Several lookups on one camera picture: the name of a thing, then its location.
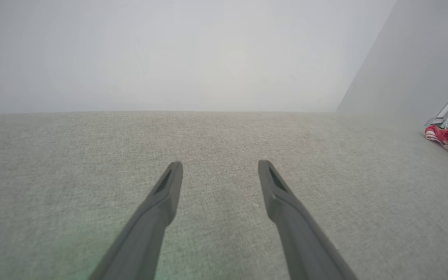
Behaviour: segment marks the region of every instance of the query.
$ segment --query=carpeted floor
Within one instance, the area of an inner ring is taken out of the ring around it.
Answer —
[[[0,279],[86,279],[169,162],[184,166],[157,279],[288,279],[259,159],[360,280],[448,279],[448,152],[334,114],[0,115]]]

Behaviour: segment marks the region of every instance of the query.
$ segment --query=gray carpet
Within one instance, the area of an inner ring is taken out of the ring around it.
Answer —
[[[288,279],[268,159],[361,280],[448,279],[448,152],[421,128],[303,113],[0,115],[0,279],[86,279],[171,161],[157,279]]]

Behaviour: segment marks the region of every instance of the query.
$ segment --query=floor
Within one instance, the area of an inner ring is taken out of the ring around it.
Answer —
[[[288,279],[259,159],[360,280],[448,279],[448,152],[422,129],[308,113],[0,115],[0,279],[86,279],[175,160],[156,278]]]

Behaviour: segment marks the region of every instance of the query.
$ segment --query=gray fabric surface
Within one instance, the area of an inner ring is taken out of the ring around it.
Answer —
[[[333,114],[0,115],[0,279],[85,279],[171,161],[157,279],[288,279],[259,159],[361,280],[448,279],[448,152]]]

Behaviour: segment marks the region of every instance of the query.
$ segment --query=white wall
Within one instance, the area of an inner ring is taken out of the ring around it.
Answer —
[[[448,101],[448,0],[398,0],[338,107],[424,125]]]
[[[0,0],[0,113],[334,111],[395,0]]]

